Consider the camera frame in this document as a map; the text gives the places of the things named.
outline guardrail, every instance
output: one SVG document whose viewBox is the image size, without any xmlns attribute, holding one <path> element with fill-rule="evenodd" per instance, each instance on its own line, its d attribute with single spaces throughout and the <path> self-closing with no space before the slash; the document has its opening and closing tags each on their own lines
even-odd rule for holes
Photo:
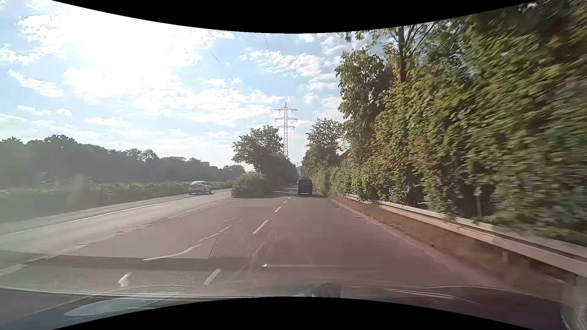
<svg viewBox="0 0 587 330">
<path fill-rule="evenodd" d="M 446 214 L 387 201 L 361 201 L 359 196 L 352 194 L 339 194 L 339 196 L 364 204 L 374 204 L 386 211 L 459 233 L 582 277 L 587 277 L 587 248 L 580 245 L 535 235 L 520 234 L 509 228 L 486 223 L 474 223 L 472 220 L 460 217 L 452 221 L 448 220 Z"/>
</svg>

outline treeline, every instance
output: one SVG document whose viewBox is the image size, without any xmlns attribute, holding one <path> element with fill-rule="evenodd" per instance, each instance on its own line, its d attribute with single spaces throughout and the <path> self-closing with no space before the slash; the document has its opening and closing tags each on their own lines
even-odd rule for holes
<svg viewBox="0 0 587 330">
<path fill-rule="evenodd" d="M 195 158 L 106 149 L 55 134 L 27 143 L 15 137 L 3 139 L 0 155 L 0 188 L 67 186 L 73 181 L 228 181 L 245 173 L 240 165 L 219 169 Z"/>
<path fill-rule="evenodd" d="M 367 35 L 370 49 L 336 68 L 346 120 L 335 137 L 350 149 L 341 157 L 336 139 L 309 139 L 306 173 L 333 193 L 584 237 L 585 1 L 341 33 Z"/>
<path fill-rule="evenodd" d="M 239 176 L 232 186 L 234 197 L 256 197 L 272 189 L 292 184 L 298 179 L 295 165 L 284 155 L 278 129 L 265 125 L 251 129 L 233 142 L 236 163 L 253 165 L 255 171 Z"/>
</svg>

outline bush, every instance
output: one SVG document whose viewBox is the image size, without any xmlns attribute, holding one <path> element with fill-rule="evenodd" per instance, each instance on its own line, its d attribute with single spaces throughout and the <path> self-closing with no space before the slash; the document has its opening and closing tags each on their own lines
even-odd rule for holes
<svg viewBox="0 0 587 330">
<path fill-rule="evenodd" d="M 185 194 L 191 182 L 115 182 L 56 188 L 0 190 L 2 221 L 26 220 L 87 208 Z M 231 181 L 211 182 L 214 189 Z"/>
<path fill-rule="evenodd" d="M 241 174 L 234 180 L 231 195 L 241 198 L 256 197 L 272 188 L 273 186 L 266 175 L 260 172 L 249 172 Z"/>
</svg>

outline blue sky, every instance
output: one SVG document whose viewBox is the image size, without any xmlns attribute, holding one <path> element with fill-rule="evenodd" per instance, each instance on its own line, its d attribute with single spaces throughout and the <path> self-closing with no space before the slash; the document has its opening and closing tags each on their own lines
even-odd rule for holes
<svg viewBox="0 0 587 330">
<path fill-rule="evenodd" d="M 278 125 L 274 109 L 287 102 L 299 119 L 289 156 L 301 161 L 316 118 L 342 119 L 334 68 L 364 43 L 336 33 L 265 37 L 0 0 L 0 138 L 66 134 L 222 167 L 234 163 L 238 135 Z"/>
</svg>

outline road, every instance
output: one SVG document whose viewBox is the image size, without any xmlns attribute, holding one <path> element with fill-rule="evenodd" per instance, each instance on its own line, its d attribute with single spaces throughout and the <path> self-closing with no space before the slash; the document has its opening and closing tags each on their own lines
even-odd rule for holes
<svg viewBox="0 0 587 330">
<path fill-rule="evenodd" d="M 216 296 L 304 294 L 324 282 L 496 285 L 328 198 L 295 192 L 240 199 L 224 190 L 0 224 L 0 288 Z"/>
</svg>

